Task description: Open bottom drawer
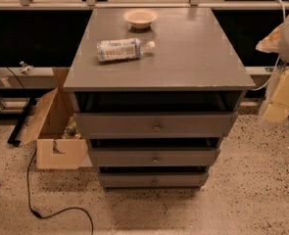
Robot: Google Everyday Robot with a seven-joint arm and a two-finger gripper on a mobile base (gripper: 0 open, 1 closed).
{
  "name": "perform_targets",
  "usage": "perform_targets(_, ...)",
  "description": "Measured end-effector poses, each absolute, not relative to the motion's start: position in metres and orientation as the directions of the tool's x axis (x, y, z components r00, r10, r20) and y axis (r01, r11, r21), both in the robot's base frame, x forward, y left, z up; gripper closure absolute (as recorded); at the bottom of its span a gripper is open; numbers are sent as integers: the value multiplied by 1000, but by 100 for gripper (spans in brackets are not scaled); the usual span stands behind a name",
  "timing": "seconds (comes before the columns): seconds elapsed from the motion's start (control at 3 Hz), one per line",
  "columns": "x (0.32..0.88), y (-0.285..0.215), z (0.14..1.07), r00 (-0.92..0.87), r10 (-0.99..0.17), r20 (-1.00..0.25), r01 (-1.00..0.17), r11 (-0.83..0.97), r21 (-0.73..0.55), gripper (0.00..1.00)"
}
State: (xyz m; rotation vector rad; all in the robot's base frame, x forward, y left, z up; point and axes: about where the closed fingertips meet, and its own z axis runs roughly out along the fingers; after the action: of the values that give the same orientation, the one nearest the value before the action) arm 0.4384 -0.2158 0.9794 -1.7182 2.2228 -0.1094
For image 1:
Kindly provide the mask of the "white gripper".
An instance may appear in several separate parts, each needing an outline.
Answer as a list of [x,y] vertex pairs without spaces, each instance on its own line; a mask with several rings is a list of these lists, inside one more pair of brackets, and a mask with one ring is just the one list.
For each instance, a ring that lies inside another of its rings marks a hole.
[[[261,40],[256,49],[264,53],[277,53],[280,30],[277,26],[267,37]],[[260,108],[261,125],[278,125],[289,117],[289,69],[276,71],[270,78],[266,89],[265,100]]]

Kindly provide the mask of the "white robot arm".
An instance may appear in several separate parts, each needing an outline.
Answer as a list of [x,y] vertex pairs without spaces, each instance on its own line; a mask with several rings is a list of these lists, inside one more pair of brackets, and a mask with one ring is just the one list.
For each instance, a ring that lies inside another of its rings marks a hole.
[[289,15],[284,15],[283,23],[261,40],[256,49],[278,54],[259,111],[261,125],[271,127],[289,117]]

